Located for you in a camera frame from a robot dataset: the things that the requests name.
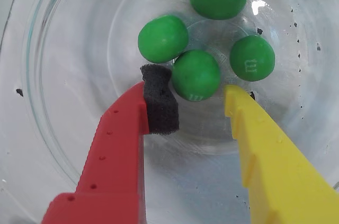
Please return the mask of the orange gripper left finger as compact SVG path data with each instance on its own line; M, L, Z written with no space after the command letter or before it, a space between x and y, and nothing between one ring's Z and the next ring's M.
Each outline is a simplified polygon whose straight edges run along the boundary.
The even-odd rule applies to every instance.
M176 132L179 109L168 68L148 64L141 73L102 115L76 190L55 197L43 223L146 222L144 136Z

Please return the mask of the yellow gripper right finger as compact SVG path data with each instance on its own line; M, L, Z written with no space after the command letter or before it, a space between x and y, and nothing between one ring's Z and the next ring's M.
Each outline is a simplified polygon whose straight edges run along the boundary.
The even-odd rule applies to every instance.
M239 86L224 93L251 223L338 223L338 193L283 130Z

